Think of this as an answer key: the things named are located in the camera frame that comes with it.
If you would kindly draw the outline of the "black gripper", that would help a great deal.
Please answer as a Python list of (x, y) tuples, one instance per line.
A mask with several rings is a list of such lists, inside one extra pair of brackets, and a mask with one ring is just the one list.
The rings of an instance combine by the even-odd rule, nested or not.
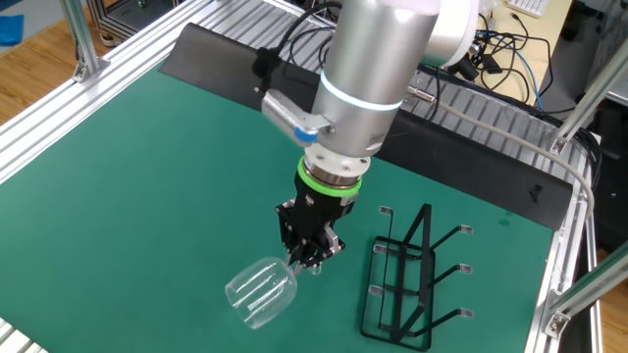
[(296, 198), (276, 207), (287, 264), (296, 268), (319, 267), (345, 248), (332, 226), (351, 212), (356, 195), (330, 196), (316, 191), (300, 178), (294, 183)]

